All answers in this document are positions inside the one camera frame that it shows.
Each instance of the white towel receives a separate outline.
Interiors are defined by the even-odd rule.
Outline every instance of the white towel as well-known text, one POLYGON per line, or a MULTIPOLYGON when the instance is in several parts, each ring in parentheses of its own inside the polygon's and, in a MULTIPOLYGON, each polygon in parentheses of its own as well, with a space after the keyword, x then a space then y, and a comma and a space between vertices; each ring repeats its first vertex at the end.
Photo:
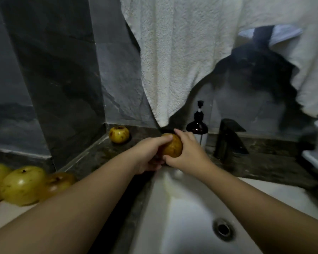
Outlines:
POLYGON ((287 58, 300 69, 292 82, 299 103, 318 114, 318 104, 309 103, 318 82, 304 83, 311 70, 318 75, 318 0, 121 0, 121 9, 140 45, 142 84, 159 126, 230 55, 239 31, 279 24, 303 30, 287 58))

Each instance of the sink basin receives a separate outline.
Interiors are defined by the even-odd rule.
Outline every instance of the sink basin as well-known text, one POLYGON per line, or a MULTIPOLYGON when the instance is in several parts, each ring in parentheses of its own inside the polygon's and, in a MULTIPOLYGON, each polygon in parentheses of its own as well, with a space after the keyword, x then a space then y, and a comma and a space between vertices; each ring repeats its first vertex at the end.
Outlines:
MULTIPOLYGON (((318 219, 318 207, 298 187, 242 179, 284 203, 318 219)), ((224 203, 197 179, 174 178, 172 168, 154 177, 151 194, 134 236, 132 254, 192 254, 262 252, 224 203), (224 241, 215 234, 213 222, 224 219, 234 237, 224 241)))

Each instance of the countertop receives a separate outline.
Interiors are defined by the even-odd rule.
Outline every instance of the countertop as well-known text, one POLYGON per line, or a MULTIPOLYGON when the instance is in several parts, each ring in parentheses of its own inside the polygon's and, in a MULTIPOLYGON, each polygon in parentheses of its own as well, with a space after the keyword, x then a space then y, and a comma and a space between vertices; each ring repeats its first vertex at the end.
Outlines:
MULTIPOLYGON (((162 131, 155 128, 128 126, 128 129, 131 139, 127 143, 114 144, 106 135, 61 171, 71 172, 77 179, 82 179, 140 140, 162 134, 162 131)), ((296 143, 241 137, 250 154, 233 157, 224 165, 213 157, 215 140, 216 135, 209 137, 207 154, 217 166, 237 177, 298 186, 310 191, 318 190, 318 178, 301 166, 297 158, 296 143)), ((89 253, 128 253, 142 208, 151 189, 152 177, 152 172, 145 172, 132 179, 89 253)))

